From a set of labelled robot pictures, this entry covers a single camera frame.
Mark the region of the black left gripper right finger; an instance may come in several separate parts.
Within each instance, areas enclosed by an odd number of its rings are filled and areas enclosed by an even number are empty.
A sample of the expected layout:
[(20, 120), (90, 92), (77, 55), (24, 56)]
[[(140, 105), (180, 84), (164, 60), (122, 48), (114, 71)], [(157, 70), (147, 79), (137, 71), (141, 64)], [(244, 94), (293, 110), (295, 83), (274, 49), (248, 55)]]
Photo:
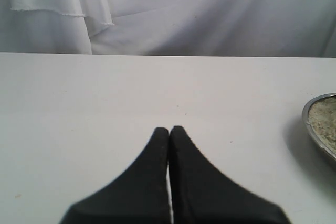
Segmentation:
[(174, 223), (289, 223), (284, 211), (222, 174), (182, 126), (169, 138)]

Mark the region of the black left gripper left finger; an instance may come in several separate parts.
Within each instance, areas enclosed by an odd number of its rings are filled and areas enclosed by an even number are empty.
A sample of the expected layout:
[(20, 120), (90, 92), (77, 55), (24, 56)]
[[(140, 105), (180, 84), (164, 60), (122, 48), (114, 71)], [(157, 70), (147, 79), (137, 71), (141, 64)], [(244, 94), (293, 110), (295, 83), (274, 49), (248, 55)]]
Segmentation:
[(61, 223), (170, 223), (169, 132), (157, 127), (136, 160), (114, 181), (73, 204)]

